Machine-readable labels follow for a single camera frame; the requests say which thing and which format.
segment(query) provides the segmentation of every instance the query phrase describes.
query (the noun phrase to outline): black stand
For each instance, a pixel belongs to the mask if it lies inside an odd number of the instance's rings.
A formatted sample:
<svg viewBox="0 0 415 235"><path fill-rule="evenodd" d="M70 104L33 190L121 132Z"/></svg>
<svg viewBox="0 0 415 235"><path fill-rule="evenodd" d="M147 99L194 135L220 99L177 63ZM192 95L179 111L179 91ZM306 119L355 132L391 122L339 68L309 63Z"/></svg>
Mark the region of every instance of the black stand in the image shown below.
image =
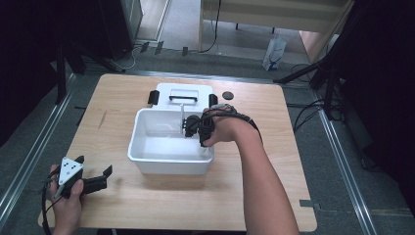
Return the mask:
<svg viewBox="0 0 415 235"><path fill-rule="evenodd" d="M326 80L328 80L323 108L327 117L329 119L333 119L330 115L330 107L332 104L334 86L336 80L339 78L337 67L338 64L342 62L341 54L345 54L345 50L350 44L350 38L353 35L355 26L359 23L359 20L361 19L367 6L369 5L370 4L362 6L360 1L356 1L353 4L352 9L350 10L349 17L343 28L343 32L340 34L339 38L334 43L332 49L323 59L291 75L288 75L281 79L274 79L274 83L287 83L309 72L317 70L313 78L311 78L309 85L311 89L317 90L321 88L321 86L326 82Z"/></svg>

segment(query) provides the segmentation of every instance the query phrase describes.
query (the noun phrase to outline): white plastic tub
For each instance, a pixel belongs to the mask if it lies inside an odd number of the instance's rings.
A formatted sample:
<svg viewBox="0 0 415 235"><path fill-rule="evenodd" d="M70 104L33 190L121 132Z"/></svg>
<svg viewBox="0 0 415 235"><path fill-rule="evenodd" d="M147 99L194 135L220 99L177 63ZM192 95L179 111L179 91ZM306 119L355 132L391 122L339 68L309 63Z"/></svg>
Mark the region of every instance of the white plastic tub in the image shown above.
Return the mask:
<svg viewBox="0 0 415 235"><path fill-rule="evenodd" d="M199 112L184 112L200 116ZM180 110L142 109L137 113L128 158L142 173L205 174L213 160L212 147L203 148L199 135L181 133Z"/></svg>

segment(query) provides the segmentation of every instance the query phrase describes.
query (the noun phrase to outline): metal rail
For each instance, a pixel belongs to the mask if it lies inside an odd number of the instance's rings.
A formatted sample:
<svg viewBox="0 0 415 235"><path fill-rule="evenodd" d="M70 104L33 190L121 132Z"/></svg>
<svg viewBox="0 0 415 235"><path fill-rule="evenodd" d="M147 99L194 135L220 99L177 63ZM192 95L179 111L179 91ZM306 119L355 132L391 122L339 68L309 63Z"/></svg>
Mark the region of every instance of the metal rail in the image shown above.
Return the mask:
<svg viewBox="0 0 415 235"><path fill-rule="evenodd" d="M33 146L29 150L27 156L25 157L19 171L15 175L12 183L9 188L3 194L0 201L0 232L3 230L4 225L6 224L7 219L9 218L10 213L12 212L16 202L21 195L25 184L30 178L31 173L37 165L40 157L42 156L43 150L45 149L48 141L55 130L59 120L61 119L64 110L66 109L70 97L72 95L72 88L75 84L76 77L72 74L68 78L67 88L68 94L65 96L60 105L56 105L52 110L51 115L49 115L45 125L37 136Z"/></svg>

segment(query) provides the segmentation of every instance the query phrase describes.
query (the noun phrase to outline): wooden table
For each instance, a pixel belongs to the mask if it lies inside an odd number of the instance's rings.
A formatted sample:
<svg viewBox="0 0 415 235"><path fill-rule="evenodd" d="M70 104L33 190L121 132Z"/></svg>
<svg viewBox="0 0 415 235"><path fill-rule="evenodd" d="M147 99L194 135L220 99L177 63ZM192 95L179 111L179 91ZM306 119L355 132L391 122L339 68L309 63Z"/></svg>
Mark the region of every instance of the wooden table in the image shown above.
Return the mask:
<svg viewBox="0 0 415 235"><path fill-rule="evenodd" d="M215 159L205 175L144 175L127 157L138 110L150 108L149 92L161 82L205 84L219 103L231 91L229 103L252 117L263 144L287 190L300 231L317 224L283 90L275 84L209 79L164 78L105 74L101 77L68 157L85 156L86 178L102 174L109 165L114 173L108 188L88 196L81 227L180 230L245 230L241 162L235 143L215 145ZM54 216L48 213L53 226Z"/></svg>

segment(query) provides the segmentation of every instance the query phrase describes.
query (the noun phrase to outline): human arm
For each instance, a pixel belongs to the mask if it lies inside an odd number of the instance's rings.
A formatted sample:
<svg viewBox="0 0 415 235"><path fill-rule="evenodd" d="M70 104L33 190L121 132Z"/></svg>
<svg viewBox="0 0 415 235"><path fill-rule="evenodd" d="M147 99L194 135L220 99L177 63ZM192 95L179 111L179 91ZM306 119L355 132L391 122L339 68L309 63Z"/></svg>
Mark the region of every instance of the human arm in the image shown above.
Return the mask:
<svg viewBox="0 0 415 235"><path fill-rule="evenodd" d="M51 172L56 168L56 165L52 165ZM58 184L56 181L51 182L49 189L53 211L55 213L55 229L53 234L55 235L71 235L75 234L76 229L79 227L80 215L81 215L81 203L80 195L83 191L83 181L77 180L71 190L70 197L68 199L62 198L54 199L56 191L58 190Z"/></svg>
<svg viewBox="0 0 415 235"><path fill-rule="evenodd" d="M215 130L204 142L235 141L241 155L244 214L249 234L299 234L285 189L268 159L259 133L235 117L214 117Z"/></svg>

